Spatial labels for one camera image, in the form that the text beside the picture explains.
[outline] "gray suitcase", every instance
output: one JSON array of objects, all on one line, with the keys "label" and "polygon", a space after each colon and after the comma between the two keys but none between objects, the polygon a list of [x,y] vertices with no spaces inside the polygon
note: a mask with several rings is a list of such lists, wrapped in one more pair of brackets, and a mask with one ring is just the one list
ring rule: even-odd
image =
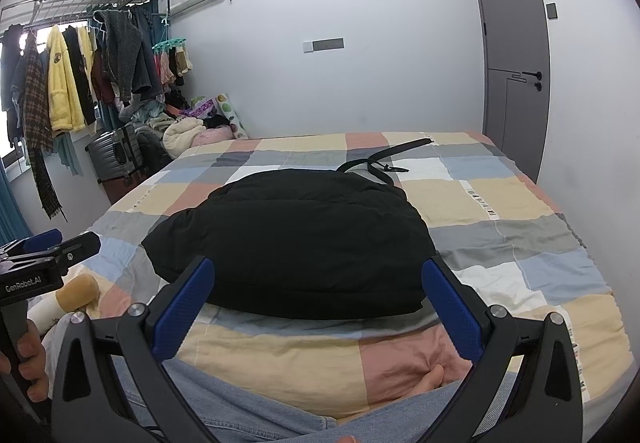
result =
[{"label": "gray suitcase", "polygon": [[143,168],[142,152],[133,125],[105,132],[85,147],[94,164],[98,183],[129,178]]}]

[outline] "gray door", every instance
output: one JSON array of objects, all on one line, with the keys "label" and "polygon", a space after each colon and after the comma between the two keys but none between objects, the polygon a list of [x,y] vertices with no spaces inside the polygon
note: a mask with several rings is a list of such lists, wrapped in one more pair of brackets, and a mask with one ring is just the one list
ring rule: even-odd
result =
[{"label": "gray door", "polygon": [[479,3],[486,68],[484,134],[535,182],[549,111],[545,5],[543,0]]}]

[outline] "jeans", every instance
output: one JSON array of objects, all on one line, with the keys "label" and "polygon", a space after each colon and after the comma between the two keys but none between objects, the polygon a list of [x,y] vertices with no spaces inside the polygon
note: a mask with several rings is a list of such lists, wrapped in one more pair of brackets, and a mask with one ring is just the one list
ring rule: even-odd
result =
[{"label": "jeans", "polygon": [[[68,317],[65,315],[44,340],[51,383]],[[114,357],[114,365],[140,425],[155,426],[124,359]],[[451,383],[430,393],[396,401],[338,426],[334,418],[317,416],[249,393],[180,360],[168,360],[163,366],[196,415],[222,443],[337,443],[343,436],[354,436],[360,443],[415,443],[460,385]],[[515,376],[513,373],[505,376],[478,433],[491,428],[498,420]]]}]

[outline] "door lock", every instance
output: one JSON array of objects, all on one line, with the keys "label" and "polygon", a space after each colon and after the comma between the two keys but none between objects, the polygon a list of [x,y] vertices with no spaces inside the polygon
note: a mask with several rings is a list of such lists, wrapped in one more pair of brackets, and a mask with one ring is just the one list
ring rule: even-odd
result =
[{"label": "door lock", "polygon": [[528,74],[529,76],[535,76],[538,80],[542,80],[542,73],[538,71],[537,73],[529,73],[529,71],[522,71],[522,74]]}]

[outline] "plaid coat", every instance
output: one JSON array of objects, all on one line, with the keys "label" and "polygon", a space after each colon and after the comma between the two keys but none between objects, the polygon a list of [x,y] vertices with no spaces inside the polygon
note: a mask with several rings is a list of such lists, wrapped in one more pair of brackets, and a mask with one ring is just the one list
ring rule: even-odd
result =
[{"label": "plaid coat", "polygon": [[56,191],[51,184],[43,151],[53,151],[51,123],[49,121],[49,95],[38,54],[36,37],[29,32],[24,48],[26,74],[24,80],[24,103],[22,121],[24,142],[27,145],[31,172],[36,182],[40,202],[49,218],[62,211]]}]

